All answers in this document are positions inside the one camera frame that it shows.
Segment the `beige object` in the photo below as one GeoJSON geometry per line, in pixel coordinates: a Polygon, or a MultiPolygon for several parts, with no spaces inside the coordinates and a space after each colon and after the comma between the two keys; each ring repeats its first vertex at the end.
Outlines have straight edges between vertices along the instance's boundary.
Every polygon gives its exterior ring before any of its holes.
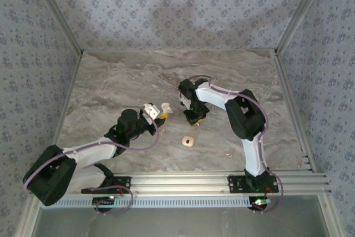
{"type": "Polygon", "coordinates": [[[191,147],[194,145],[195,139],[190,137],[190,136],[184,136],[182,139],[182,144],[187,146],[187,147],[191,147]]]}

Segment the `wallpaper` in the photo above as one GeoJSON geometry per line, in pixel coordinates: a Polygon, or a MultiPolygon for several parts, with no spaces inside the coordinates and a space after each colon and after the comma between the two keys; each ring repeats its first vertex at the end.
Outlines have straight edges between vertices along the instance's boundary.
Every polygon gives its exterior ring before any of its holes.
{"type": "Polygon", "coordinates": [[[76,63],[42,0],[0,0],[0,236],[28,196],[22,178],[50,145],[76,63]]]}
{"type": "Polygon", "coordinates": [[[299,0],[56,0],[82,49],[274,48],[299,0]]]}
{"type": "Polygon", "coordinates": [[[282,55],[319,167],[355,236],[355,0],[314,0],[282,55]]]}

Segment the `marble surface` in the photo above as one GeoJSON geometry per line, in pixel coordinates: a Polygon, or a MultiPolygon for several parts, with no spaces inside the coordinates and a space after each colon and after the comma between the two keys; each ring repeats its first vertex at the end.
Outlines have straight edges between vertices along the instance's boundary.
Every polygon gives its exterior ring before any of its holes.
{"type": "MultiPolygon", "coordinates": [[[[163,125],[159,144],[146,152],[125,151],[105,160],[113,172],[179,170],[243,170],[242,143],[232,132],[226,113],[209,105],[201,125],[191,127],[179,104],[178,85],[186,77],[206,74],[214,84],[232,90],[250,89],[266,112],[265,157],[271,169],[297,169],[301,151],[288,115],[269,50],[136,51],[84,53],[58,145],[71,147],[94,141],[116,124],[122,110],[153,102],[173,109],[163,125]],[[193,147],[182,145],[185,135],[193,147]]],[[[149,134],[131,142],[150,145],[149,134]]]]}

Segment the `purple cable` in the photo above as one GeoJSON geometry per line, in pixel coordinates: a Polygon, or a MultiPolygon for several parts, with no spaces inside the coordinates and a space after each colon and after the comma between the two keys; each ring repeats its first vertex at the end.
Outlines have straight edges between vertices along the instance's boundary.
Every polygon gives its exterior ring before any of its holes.
{"type": "Polygon", "coordinates": [[[243,95],[243,94],[240,94],[240,93],[237,93],[237,92],[233,92],[233,91],[226,91],[226,90],[221,90],[221,89],[218,89],[218,88],[215,88],[212,84],[211,84],[211,81],[212,81],[212,78],[209,77],[208,75],[196,75],[196,76],[192,76],[189,78],[190,79],[193,79],[193,78],[196,78],[196,77],[206,77],[209,79],[209,86],[212,90],[218,92],[218,93],[222,93],[222,94],[228,94],[228,95],[235,95],[237,97],[241,97],[241,98],[245,98],[247,100],[249,100],[251,103],[253,103],[255,106],[258,107],[258,109],[261,111],[263,117],[265,118],[265,128],[264,130],[260,133],[260,135],[258,136],[257,138],[257,146],[258,146],[258,152],[259,152],[259,157],[260,157],[260,162],[261,162],[261,165],[262,167],[264,168],[264,170],[266,172],[268,172],[270,175],[274,176],[277,180],[278,180],[278,183],[280,184],[280,187],[281,187],[281,195],[280,195],[280,199],[279,201],[273,206],[271,207],[269,210],[261,210],[260,212],[261,213],[267,213],[267,212],[270,212],[270,211],[273,211],[277,206],[279,206],[280,202],[282,201],[283,199],[283,184],[282,184],[282,181],[280,179],[280,177],[278,175],[276,175],[275,173],[271,172],[270,170],[268,170],[268,168],[265,166],[265,163],[264,163],[264,159],[262,158],[262,148],[261,148],[261,137],[266,133],[266,131],[268,130],[268,124],[269,124],[269,121],[268,121],[268,117],[267,117],[267,114],[266,114],[266,111],[263,109],[263,107],[257,102],[255,101],[254,99],[252,99],[251,97],[248,97],[247,95],[243,95]]]}
{"type": "Polygon", "coordinates": [[[107,190],[107,189],[115,189],[115,188],[124,189],[124,190],[126,190],[126,191],[131,195],[131,200],[130,200],[128,206],[127,206],[124,210],[122,210],[122,211],[103,213],[103,212],[100,212],[99,209],[98,209],[100,203],[102,203],[102,202],[105,201],[105,200],[101,200],[101,201],[98,201],[98,202],[96,203],[96,208],[95,208],[95,210],[96,210],[96,212],[98,213],[98,215],[100,214],[100,215],[106,216],[106,215],[114,215],[114,214],[123,214],[123,213],[125,213],[126,211],[128,211],[128,210],[131,208],[131,206],[133,205],[133,201],[134,201],[134,199],[133,199],[133,193],[132,193],[132,191],[131,191],[129,188],[127,188],[126,186],[113,185],[113,186],[106,186],[106,187],[99,187],[99,188],[87,188],[87,189],[88,189],[88,190],[91,190],[91,191],[99,191],[99,190],[107,190]]]}
{"type": "Polygon", "coordinates": [[[53,161],[65,156],[65,155],[68,155],[68,154],[73,154],[74,151],[77,152],[80,152],[82,150],[85,150],[85,149],[88,149],[88,148],[91,148],[91,147],[94,147],[94,146],[97,146],[97,145],[101,145],[101,144],[112,144],[112,145],[115,145],[117,147],[121,147],[121,148],[124,148],[124,149],[127,149],[127,150],[133,150],[133,151],[145,151],[145,150],[149,150],[151,148],[153,148],[157,143],[158,143],[158,140],[159,140],[159,130],[158,130],[158,126],[156,125],[154,119],[144,110],[142,109],[144,114],[146,114],[148,116],[148,118],[153,122],[153,125],[154,125],[154,128],[155,128],[155,131],[156,131],[156,138],[155,138],[155,141],[152,145],[148,146],[148,147],[145,147],[145,148],[131,148],[131,147],[126,147],[124,145],[121,145],[121,144],[118,144],[118,143],[115,143],[115,142],[100,142],[100,143],[92,143],[92,144],[87,144],[87,145],[84,145],[82,147],[79,147],[75,150],[71,150],[71,151],[67,151],[67,152],[64,152],[62,154],[59,154],[59,155],[56,155],[54,157],[52,157],[51,159],[49,159],[48,161],[46,161],[45,163],[43,163],[38,169],[36,169],[29,177],[28,179],[26,180],[26,182],[23,184],[23,189],[25,191],[28,191],[27,189],[27,186],[28,184],[32,181],[32,179],[42,170],[44,169],[47,165],[49,165],[50,163],[52,163],[53,161]]]}

